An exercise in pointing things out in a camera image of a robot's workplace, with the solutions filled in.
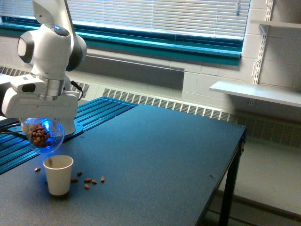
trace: window sill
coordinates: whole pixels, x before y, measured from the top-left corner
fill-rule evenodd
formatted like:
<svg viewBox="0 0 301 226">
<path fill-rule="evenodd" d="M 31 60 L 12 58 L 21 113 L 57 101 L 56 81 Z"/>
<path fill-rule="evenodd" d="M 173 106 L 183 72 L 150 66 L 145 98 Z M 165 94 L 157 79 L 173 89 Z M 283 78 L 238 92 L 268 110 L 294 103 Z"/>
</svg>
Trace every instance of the window sill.
<svg viewBox="0 0 301 226">
<path fill-rule="evenodd" d="M 36 26 L 18 24 L 0 24 L 0 35 L 20 36 L 25 31 L 35 30 Z M 240 51 L 228 49 L 206 48 L 201 45 L 185 45 L 183 43 L 172 43 L 170 41 L 157 42 L 150 38 L 129 38 L 126 36 L 109 36 L 87 33 L 81 29 L 75 29 L 88 46 L 103 48 L 106 51 L 123 51 L 129 54 L 143 54 L 153 57 L 169 58 L 174 61 L 191 61 L 194 63 L 208 62 L 224 65 L 239 65 Z"/>
</svg>

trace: blue metal base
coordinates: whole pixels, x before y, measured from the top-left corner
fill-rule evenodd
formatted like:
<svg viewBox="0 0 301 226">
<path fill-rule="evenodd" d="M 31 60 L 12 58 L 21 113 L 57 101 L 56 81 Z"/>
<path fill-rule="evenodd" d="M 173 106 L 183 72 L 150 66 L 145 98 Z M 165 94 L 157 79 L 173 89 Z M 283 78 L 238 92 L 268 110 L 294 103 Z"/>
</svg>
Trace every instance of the blue metal base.
<svg viewBox="0 0 301 226">
<path fill-rule="evenodd" d="M 137 105 L 108 97 L 92 100 L 78 107 L 74 118 L 76 131 L 65 137 L 64 142 L 90 130 Z M 0 134 L 0 174 L 38 156 L 23 134 Z"/>
</svg>

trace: window blinds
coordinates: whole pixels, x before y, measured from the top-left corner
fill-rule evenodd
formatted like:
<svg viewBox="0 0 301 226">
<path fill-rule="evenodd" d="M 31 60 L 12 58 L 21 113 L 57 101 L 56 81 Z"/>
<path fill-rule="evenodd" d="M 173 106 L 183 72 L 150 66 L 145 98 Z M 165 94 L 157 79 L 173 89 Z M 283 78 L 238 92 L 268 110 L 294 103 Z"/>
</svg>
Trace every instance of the window blinds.
<svg viewBox="0 0 301 226">
<path fill-rule="evenodd" d="M 243 39 L 250 0 L 67 0 L 75 24 Z M 31 0 L 0 0 L 2 16 L 33 18 Z"/>
</svg>

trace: blue light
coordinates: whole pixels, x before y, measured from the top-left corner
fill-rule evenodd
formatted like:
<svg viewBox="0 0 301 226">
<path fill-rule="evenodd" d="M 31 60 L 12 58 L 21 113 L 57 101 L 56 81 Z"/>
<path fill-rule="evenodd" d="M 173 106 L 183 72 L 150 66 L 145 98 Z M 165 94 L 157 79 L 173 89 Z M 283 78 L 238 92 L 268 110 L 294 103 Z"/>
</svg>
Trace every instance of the blue light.
<svg viewBox="0 0 301 226">
<path fill-rule="evenodd" d="M 49 130 L 49 126 L 50 126 L 50 121 L 44 121 L 43 122 L 43 126 L 45 127 L 46 130 Z"/>
</svg>

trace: window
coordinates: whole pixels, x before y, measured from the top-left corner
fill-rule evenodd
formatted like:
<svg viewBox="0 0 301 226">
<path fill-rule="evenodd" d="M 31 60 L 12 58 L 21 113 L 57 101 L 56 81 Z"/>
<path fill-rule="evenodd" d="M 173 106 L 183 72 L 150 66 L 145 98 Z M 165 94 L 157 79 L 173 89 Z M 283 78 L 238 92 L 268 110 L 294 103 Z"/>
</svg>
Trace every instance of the window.
<svg viewBox="0 0 301 226">
<path fill-rule="evenodd" d="M 250 4 L 250 0 L 67 2 L 77 32 L 87 40 L 113 37 L 115 43 L 238 58 Z M 0 15 L 7 24 L 37 26 L 31 0 L 1 0 Z"/>
</svg>

